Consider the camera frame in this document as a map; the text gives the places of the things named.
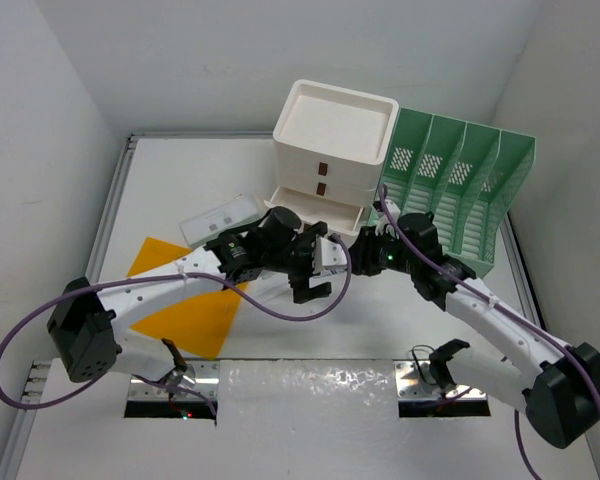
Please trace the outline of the white three-drawer storage box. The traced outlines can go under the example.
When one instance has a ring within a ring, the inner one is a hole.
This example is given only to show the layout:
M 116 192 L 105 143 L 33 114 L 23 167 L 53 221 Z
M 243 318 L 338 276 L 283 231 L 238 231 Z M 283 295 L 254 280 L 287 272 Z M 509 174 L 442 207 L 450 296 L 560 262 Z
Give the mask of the white three-drawer storage box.
M 376 195 L 400 107 L 396 100 L 301 79 L 273 130 L 276 189 L 264 204 L 323 221 L 348 243 Z

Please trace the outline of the orange plastic folder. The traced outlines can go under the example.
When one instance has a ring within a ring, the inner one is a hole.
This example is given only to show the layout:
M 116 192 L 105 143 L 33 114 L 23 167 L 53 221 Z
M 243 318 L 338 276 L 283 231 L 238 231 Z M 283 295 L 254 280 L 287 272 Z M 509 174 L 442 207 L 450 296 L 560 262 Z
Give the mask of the orange plastic folder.
M 144 240 L 128 274 L 146 273 L 189 254 L 185 247 L 159 239 Z M 230 333 L 241 297 L 231 290 L 189 298 L 134 324 L 131 329 L 207 360 L 216 359 Z

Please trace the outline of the blue-capped small dropper bottle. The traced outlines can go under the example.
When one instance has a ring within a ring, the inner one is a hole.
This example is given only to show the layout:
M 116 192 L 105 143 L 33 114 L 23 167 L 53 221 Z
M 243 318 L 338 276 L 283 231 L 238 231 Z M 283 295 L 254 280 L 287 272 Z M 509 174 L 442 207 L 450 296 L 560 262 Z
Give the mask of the blue-capped small dropper bottle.
M 347 268 L 343 268 L 343 269 L 327 269 L 327 270 L 323 270 L 322 272 L 320 272 L 321 276 L 333 276 L 333 275 L 341 275 L 341 274 L 348 274 L 349 270 Z

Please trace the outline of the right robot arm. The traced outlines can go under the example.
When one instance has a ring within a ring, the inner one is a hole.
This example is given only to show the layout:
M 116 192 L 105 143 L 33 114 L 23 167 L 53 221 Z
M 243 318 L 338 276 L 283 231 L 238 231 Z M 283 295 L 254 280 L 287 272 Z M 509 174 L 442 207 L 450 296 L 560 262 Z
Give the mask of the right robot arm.
M 395 228 L 364 227 L 349 252 L 357 275 L 409 275 L 424 300 L 465 322 L 508 361 L 492 361 L 453 339 L 429 356 L 428 375 L 439 388 L 465 383 L 486 391 L 524 413 L 536 433 L 559 449 L 600 421 L 600 352 L 535 332 L 469 266 L 444 253 L 431 216 L 411 213 Z

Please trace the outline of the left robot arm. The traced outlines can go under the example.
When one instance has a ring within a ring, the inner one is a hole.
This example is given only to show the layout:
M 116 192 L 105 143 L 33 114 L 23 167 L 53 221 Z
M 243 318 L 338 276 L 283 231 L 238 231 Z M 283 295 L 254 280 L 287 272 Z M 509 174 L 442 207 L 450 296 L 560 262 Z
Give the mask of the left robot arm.
M 70 282 L 47 329 L 74 383 L 109 371 L 168 383 L 187 370 L 180 347 L 166 337 L 132 332 L 136 323 L 264 272 L 286 275 L 297 304 L 325 298 L 330 283 L 311 285 L 311 278 L 346 264 L 343 247 L 328 236 L 324 222 L 304 229 L 293 211 L 274 207 L 255 222 L 226 229 L 193 252 L 110 287 L 85 278 Z

